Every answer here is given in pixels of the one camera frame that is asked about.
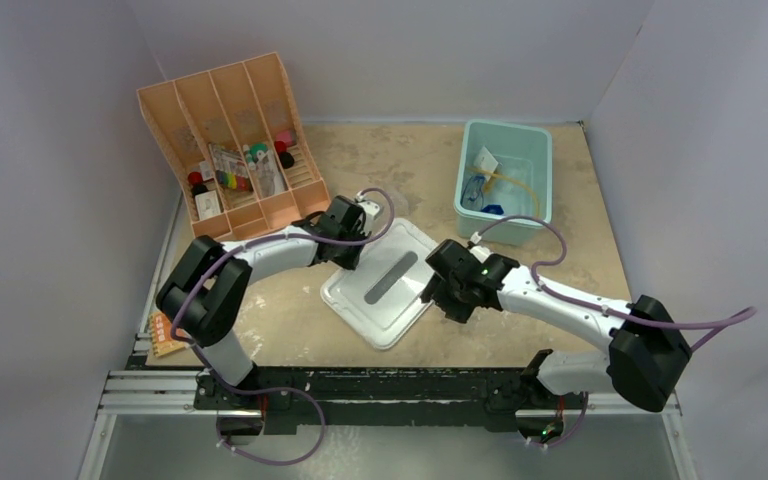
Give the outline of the small white plastic packet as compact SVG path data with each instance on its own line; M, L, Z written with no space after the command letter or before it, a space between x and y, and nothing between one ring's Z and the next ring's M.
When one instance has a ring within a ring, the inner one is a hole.
M479 149L472 163L472 167L482 175L492 175L497 170L498 166L498 160L486 146L482 146Z

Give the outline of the white storage box lid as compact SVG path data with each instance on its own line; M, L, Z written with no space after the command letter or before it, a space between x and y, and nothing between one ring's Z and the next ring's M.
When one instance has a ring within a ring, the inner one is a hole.
M405 218L365 247L354 270L335 272L320 295L372 348L391 349L429 305L421 294L433 276L426 257L437 243Z

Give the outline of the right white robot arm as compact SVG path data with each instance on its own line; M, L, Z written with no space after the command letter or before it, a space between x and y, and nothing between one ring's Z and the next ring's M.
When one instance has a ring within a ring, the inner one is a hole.
M568 393L614 392L648 411L664 409L692 357L666 307L641 296L603 299L543 277L510 257L454 240L426 258L432 277L421 293L444 316L465 323L478 308L522 314L594 346L589 353L552 351L531 364L521 392L536 407Z

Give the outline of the tan rubber tubing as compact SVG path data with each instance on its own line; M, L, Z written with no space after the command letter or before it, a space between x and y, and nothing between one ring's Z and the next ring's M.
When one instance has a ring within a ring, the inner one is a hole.
M466 167L466 170L474 172L474 173L478 173L473 167L470 167L470 166ZM521 182L521 181L519 181L519 180L517 180L515 178L509 177L509 176L506 176L506 175L502 175L502 174L499 174L499 173L496 173L496 172L494 172L492 175L485 175L485 176L489 176L490 178L493 178L493 179L501 179L501 180L507 181L509 183L512 183L512 184L514 184L514 185L524 189L530 195L530 197L532 199L532 202L534 204L535 214L538 215L538 216L540 215L540 201L539 201L539 197L537 196L535 191L529 185L527 185L527 184L525 184L525 183L523 183L523 182Z

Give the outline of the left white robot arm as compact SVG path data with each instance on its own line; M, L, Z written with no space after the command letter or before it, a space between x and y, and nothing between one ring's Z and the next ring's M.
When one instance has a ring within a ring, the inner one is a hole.
M327 208L272 234L220 242L196 237L155 296L171 322L171 336L191 348L221 381L219 395L232 408L257 399L255 363L233 332L246 290L273 275L333 263L354 270L365 245L383 237L371 231L379 206L372 188L334 197Z

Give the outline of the graduated cylinder blue base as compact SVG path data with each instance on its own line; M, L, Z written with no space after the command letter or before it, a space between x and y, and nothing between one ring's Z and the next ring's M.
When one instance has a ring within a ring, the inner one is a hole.
M499 204L489 204L489 205L484 206L481 209L481 212L482 213L486 213L486 214L491 214L491 215L503 215L504 214L504 209Z

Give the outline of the blue safety glasses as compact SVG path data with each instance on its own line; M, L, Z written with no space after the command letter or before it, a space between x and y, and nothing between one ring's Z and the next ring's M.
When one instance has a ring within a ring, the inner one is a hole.
M480 211L484 208L484 175L472 175L464 184L460 205L464 209Z

